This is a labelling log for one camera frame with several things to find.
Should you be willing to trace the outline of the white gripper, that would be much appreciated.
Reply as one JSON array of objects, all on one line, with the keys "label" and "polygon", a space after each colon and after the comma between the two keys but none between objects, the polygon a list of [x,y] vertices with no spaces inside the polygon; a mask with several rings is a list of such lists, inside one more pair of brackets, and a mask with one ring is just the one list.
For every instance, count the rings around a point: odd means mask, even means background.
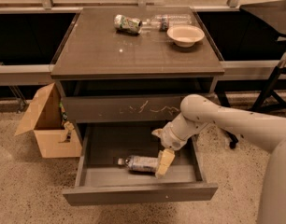
[{"label": "white gripper", "polygon": [[163,129],[153,130],[151,134],[160,138],[161,144],[164,147],[164,150],[159,151],[155,172],[157,178],[162,178],[175,159],[175,151],[182,149],[187,140],[173,131],[173,124],[171,122],[168,122]]}]

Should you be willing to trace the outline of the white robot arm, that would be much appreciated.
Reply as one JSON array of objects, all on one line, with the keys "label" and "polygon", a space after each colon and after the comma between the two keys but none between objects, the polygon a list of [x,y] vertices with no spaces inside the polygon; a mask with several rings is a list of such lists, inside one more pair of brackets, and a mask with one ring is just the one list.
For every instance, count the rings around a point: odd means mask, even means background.
[{"label": "white robot arm", "polygon": [[164,147],[158,155],[155,176],[164,176],[175,152],[209,123],[270,153],[257,224],[286,224],[286,118],[224,107],[201,95],[188,95],[180,103],[180,113],[162,129],[152,132]]}]

